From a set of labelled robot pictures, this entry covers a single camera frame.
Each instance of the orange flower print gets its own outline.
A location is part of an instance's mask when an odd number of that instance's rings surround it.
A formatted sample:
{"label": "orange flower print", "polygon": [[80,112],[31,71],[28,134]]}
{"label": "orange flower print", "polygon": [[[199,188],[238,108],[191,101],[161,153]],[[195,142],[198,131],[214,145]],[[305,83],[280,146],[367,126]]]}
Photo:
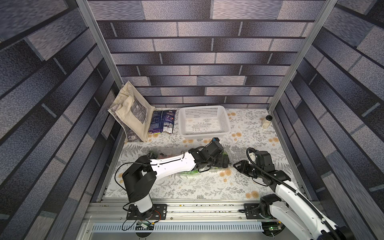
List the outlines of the orange flower print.
{"label": "orange flower print", "polygon": [[252,196],[253,196],[253,198],[258,198],[259,197],[259,192],[252,191]]}

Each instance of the floral tablecloth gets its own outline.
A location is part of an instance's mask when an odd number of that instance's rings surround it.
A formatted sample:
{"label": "floral tablecloth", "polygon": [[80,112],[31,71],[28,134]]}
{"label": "floral tablecloth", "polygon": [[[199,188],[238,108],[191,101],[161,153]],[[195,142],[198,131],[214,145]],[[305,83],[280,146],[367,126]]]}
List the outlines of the floral tablecloth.
{"label": "floral tablecloth", "polygon": [[[227,109],[231,124],[231,133],[220,137],[220,143],[231,153],[233,161],[246,159],[245,150],[253,147],[260,151],[268,151],[277,170],[283,170],[294,183],[291,167],[281,147],[276,132],[271,125],[268,129],[261,128],[262,119],[268,115],[264,109]],[[128,142],[121,151],[117,168],[126,162],[134,162],[139,156],[146,155],[152,147],[167,147],[189,150],[206,145],[211,139],[185,140],[179,135],[178,111],[176,112],[174,133],[149,135],[148,142]],[[122,173],[130,166],[122,166],[118,172],[117,181],[124,186]],[[104,197],[124,197],[127,193],[121,189],[113,177],[108,185]],[[156,182],[151,191],[152,198],[166,199],[224,199],[250,200],[260,199],[264,195],[273,193],[269,187],[256,184],[253,180],[240,174],[235,168],[214,170],[198,175],[174,174]]]}

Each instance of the white plastic basket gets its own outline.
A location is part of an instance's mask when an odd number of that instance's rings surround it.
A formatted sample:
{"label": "white plastic basket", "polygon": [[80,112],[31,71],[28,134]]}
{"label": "white plastic basket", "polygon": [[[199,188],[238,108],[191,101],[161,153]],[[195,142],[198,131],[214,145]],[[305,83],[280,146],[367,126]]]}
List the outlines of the white plastic basket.
{"label": "white plastic basket", "polygon": [[231,132],[223,106],[201,106],[179,110],[179,133],[185,139],[221,137]]}

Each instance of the brick pattern wall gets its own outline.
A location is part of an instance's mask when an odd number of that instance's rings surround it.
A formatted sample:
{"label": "brick pattern wall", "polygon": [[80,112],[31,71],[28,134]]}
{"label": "brick pattern wall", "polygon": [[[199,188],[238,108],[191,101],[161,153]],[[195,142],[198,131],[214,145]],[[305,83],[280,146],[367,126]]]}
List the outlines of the brick pattern wall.
{"label": "brick pattern wall", "polygon": [[384,239],[384,1],[339,0],[274,114],[308,187],[356,239]]}
{"label": "brick pattern wall", "polygon": [[324,1],[89,1],[150,104],[266,108]]}
{"label": "brick pattern wall", "polygon": [[120,125],[75,0],[0,8],[0,239],[74,239]]}

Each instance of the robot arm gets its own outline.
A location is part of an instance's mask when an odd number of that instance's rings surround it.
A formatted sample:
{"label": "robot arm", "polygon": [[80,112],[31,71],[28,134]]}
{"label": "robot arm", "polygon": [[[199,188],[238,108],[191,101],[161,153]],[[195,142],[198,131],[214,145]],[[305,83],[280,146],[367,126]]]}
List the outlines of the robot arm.
{"label": "robot arm", "polygon": [[[228,167],[229,158],[225,158],[222,153],[223,147],[219,139],[214,138],[207,146],[190,149],[176,157],[139,157],[135,162],[137,164],[132,164],[122,175],[129,201],[134,202],[137,207],[137,218],[146,219],[154,211],[149,191],[156,181],[174,173],[202,169],[206,166]],[[246,154],[248,160],[234,164],[235,169],[251,178],[262,178],[276,193],[261,197],[259,206],[252,209],[252,214],[278,219],[299,240],[354,239],[349,229],[339,228],[311,204],[283,171],[275,170],[268,152],[248,148]]]}
{"label": "robot arm", "polygon": [[138,218],[146,219],[154,208],[149,196],[153,184],[163,177],[206,166],[229,166],[228,155],[223,154],[223,146],[218,138],[205,147],[192,148],[188,152],[176,157],[166,159],[148,159],[147,156],[139,157],[122,175],[128,199],[138,208]]}
{"label": "robot arm", "polygon": [[242,160],[234,164],[235,169],[249,177],[262,178],[276,193],[261,197],[259,207],[253,209],[253,214],[278,219],[299,240],[354,239],[349,229],[339,228],[302,195],[283,171],[275,170],[268,152],[248,148],[247,157],[248,161]]}

